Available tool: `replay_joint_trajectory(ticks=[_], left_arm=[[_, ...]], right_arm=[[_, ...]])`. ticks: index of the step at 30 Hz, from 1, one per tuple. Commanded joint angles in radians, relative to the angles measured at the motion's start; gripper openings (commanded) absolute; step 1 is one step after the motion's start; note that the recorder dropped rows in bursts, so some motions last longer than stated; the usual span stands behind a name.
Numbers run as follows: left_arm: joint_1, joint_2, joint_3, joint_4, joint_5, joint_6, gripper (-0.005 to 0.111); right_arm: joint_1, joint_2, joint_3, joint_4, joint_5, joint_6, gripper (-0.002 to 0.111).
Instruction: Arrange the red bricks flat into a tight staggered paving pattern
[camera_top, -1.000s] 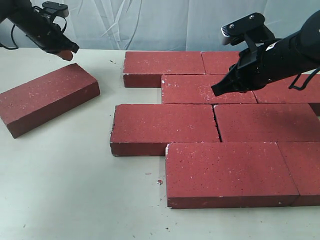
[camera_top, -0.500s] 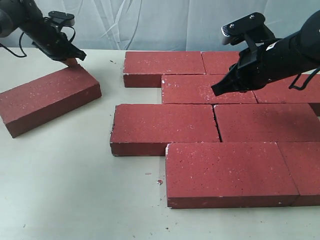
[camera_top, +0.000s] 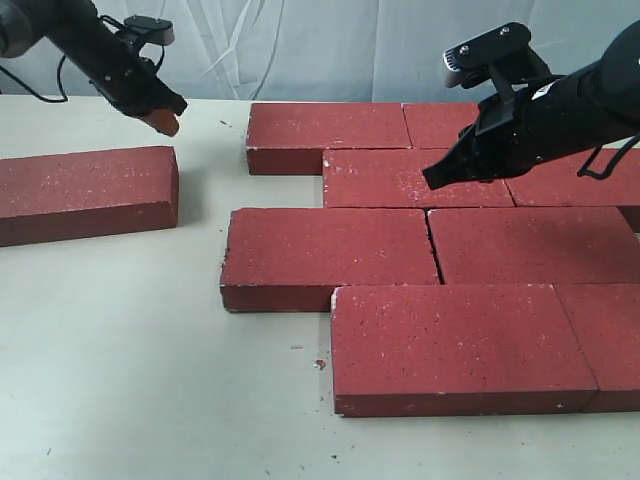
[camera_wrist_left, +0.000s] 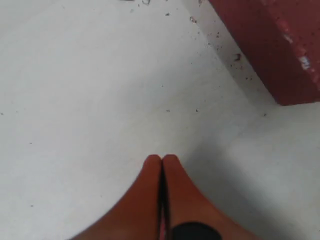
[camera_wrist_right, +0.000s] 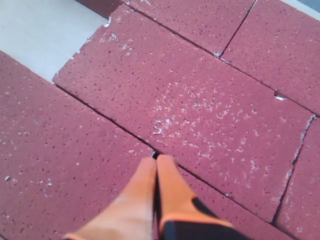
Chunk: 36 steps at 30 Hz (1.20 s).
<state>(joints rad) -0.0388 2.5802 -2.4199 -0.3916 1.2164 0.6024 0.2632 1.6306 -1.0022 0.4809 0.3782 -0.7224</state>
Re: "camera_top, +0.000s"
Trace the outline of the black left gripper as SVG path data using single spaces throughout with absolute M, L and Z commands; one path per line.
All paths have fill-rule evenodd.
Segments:
M 159 64 L 134 53 L 104 24 L 83 24 L 85 51 L 74 63 L 121 113 L 142 117 L 156 132 L 174 137 L 188 103 L 157 75 Z

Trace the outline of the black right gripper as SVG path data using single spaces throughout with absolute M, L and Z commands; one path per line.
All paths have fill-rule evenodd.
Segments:
M 485 103 L 473 132 L 422 170 L 431 190 L 522 176 L 589 150 L 579 177 L 609 178 L 639 144 L 639 67 L 601 62 L 559 78 L 540 96 L 518 94 L 515 118 L 498 123 L 500 104 Z

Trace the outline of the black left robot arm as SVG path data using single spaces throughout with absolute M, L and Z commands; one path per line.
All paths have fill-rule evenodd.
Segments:
M 186 100 L 157 75 L 163 61 L 140 55 L 175 40 L 173 23 L 143 15 L 120 22 L 101 15 L 91 1 L 3 1 L 1 56 L 18 58 L 49 40 L 123 115 L 173 137 Z

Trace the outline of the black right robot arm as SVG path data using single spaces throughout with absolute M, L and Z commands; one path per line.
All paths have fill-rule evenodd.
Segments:
M 511 179 L 581 152 L 580 177 L 609 178 L 639 143 L 639 25 L 615 37 L 597 61 L 568 75 L 551 72 L 531 48 L 529 28 L 510 22 L 443 54 L 449 88 L 491 81 L 476 120 L 423 170 L 437 190 Z

